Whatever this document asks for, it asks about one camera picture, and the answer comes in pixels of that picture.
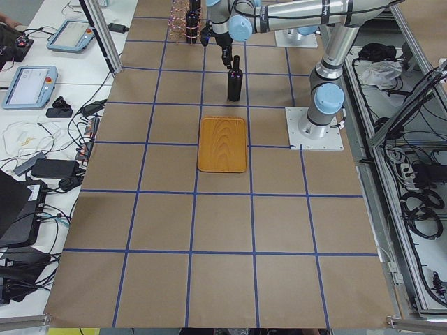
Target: tablet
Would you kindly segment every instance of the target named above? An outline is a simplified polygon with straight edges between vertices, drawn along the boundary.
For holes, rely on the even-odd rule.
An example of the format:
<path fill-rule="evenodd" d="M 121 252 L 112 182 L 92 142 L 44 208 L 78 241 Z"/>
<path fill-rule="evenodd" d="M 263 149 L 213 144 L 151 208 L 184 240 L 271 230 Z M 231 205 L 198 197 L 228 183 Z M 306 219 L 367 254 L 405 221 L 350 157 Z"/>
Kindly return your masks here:
<path fill-rule="evenodd" d="M 2 108 L 5 110 L 42 108 L 51 97 L 56 79 L 55 66 L 19 66 L 1 104 Z"/>
<path fill-rule="evenodd" d="M 79 53 L 90 43 L 94 33 L 87 21 L 65 20 L 48 41 L 54 51 Z"/>

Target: dark bottle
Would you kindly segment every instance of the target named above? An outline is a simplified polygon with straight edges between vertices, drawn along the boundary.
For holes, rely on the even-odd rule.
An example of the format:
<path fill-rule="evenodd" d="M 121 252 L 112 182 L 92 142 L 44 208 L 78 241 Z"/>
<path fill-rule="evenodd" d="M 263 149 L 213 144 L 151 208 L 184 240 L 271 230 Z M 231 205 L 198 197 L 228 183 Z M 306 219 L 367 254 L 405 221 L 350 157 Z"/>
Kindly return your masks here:
<path fill-rule="evenodd" d="M 239 56 L 235 55 L 233 68 L 228 72 L 228 99 L 230 101 L 239 101 L 243 76 L 244 74 L 239 68 Z"/>
<path fill-rule="evenodd" d="M 200 21 L 200 0 L 190 0 L 186 12 L 186 41 L 189 44 L 197 42 L 198 24 Z"/>

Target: white mounting plate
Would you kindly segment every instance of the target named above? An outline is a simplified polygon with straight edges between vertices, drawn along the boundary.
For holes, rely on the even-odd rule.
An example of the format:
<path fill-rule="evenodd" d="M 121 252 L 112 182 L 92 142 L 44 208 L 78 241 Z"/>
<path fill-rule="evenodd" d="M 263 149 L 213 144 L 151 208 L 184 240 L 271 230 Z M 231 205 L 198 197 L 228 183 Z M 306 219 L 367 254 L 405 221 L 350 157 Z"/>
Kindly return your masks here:
<path fill-rule="evenodd" d="M 320 151 L 343 151 L 343 142 L 338 128 L 331 128 L 325 137 L 313 140 L 304 136 L 298 130 L 298 120 L 307 113 L 307 107 L 286 107 L 288 143 L 291 150 L 320 150 Z M 331 126 L 338 124 L 334 117 Z"/>
<path fill-rule="evenodd" d="M 277 42 L 277 47 L 306 47 L 306 48 L 316 48 L 318 43 L 316 42 L 316 37 L 314 33 L 310 35 L 302 36 L 301 39 L 287 38 L 284 30 L 276 30 L 274 37 Z"/>

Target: wooden cutting board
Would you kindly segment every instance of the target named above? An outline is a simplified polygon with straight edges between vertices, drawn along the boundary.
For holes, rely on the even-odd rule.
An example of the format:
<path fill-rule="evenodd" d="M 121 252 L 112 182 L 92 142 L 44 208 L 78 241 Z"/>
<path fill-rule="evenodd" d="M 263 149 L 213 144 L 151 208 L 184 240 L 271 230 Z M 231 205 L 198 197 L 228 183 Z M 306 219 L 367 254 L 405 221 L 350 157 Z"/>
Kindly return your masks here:
<path fill-rule="evenodd" d="M 200 123 L 197 166 L 202 172 L 245 172 L 245 120 L 240 117 L 203 117 Z"/>

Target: light blue circular cap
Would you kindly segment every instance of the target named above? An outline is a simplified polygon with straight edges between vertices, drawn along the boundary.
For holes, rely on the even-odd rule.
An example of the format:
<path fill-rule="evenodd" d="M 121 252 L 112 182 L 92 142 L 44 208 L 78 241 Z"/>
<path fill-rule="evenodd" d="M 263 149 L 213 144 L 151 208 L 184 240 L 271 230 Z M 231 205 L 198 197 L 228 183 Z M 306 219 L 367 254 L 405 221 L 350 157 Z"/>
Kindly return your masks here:
<path fill-rule="evenodd" d="M 300 27 L 300 28 L 298 28 L 298 33 L 306 36 L 306 35 L 315 33 L 315 31 L 317 31 L 317 30 L 318 30 L 318 26 Z"/>
<path fill-rule="evenodd" d="M 216 3 L 221 2 L 221 0 L 207 0 L 207 7 L 214 6 Z"/>
<path fill-rule="evenodd" d="M 244 42 L 253 33 L 253 27 L 250 21 L 241 15 L 234 15 L 230 17 L 230 22 L 228 23 L 228 32 L 233 40 L 238 42 Z"/>
<path fill-rule="evenodd" d="M 336 84 L 323 84 L 316 90 L 314 100 L 320 112 L 331 115 L 342 108 L 344 93 Z"/>

